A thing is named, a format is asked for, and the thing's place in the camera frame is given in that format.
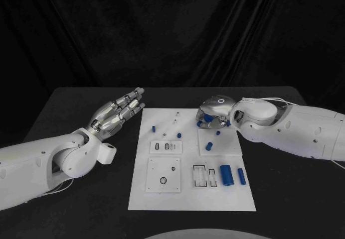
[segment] white robotic arm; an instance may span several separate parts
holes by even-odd
[[[235,102],[226,96],[212,97],[199,107],[199,127],[220,128],[228,121],[252,142],[301,157],[345,161],[345,115],[291,103],[277,107],[265,100],[285,102],[280,98]]]
[[[108,102],[93,113],[85,128],[70,134],[0,149],[0,210],[44,195],[66,180],[83,176],[95,162],[109,164],[116,149],[102,143],[141,110],[144,89]],[[52,162],[60,170],[52,172]]]

